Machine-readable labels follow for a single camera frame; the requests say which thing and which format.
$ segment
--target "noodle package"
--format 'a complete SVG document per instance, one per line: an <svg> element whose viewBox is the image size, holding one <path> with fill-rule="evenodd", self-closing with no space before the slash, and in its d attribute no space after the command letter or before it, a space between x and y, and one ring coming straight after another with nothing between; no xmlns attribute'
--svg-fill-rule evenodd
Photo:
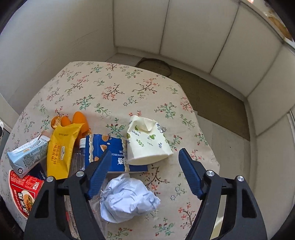
<svg viewBox="0 0 295 240"><path fill-rule="evenodd" d="M83 123L73 123L66 127L56 127L47 151L47 176L56 179L68 177L74 143L82 125Z"/></svg>
<svg viewBox="0 0 295 240"><path fill-rule="evenodd" d="M30 175L20 178L13 170L9 171L10 194L15 206L25 218L28 218L43 183L44 181Z"/></svg>

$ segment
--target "bottle cap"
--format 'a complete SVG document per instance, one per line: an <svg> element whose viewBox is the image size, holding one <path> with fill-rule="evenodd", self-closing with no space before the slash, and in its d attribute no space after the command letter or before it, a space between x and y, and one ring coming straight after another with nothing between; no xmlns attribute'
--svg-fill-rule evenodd
<svg viewBox="0 0 295 240"><path fill-rule="evenodd" d="M86 147L86 138L81 138L79 148L85 148L85 147Z"/></svg>

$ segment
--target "floor mat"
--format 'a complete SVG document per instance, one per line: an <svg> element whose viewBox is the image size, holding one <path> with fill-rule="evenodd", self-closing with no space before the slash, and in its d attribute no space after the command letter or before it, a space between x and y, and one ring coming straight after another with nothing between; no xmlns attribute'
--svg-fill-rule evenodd
<svg viewBox="0 0 295 240"><path fill-rule="evenodd" d="M143 61L137 67L159 73L179 83L198 115L250 141L244 102L205 79L157 61Z"/></svg>

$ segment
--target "table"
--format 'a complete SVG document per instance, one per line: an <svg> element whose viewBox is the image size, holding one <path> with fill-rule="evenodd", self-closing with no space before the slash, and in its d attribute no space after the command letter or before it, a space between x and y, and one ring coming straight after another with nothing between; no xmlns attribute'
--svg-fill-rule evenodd
<svg viewBox="0 0 295 240"><path fill-rule="evenodd" d="M108 224L108 239L183 239L192 226L200 201L187 184L178 163L185 147L206 169L219 164L199 128L196 115L180 85L162 75L115 63L71 62L34 96L20 115L0 161L0 194L20 227L26 219L15 207L8 187L11 169L7 151L48 130L51 119L83 112L93 133L124 137L130 116L155 119L165 132L173 156L149 165L147 173L132 174L160 199L159 208L120 224Z"/></svg>

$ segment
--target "red food package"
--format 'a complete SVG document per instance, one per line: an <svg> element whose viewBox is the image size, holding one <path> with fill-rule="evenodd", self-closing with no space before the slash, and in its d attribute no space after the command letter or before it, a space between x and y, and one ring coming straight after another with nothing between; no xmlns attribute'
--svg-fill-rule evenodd
<svg viewBox="0 0 295 240"><path fill-rule="evenodd" d="M9 188L14 204L22 215L26 218L35 202L44 181L32 177L25 176L20 178L14 171L9 171Z"/></svg>

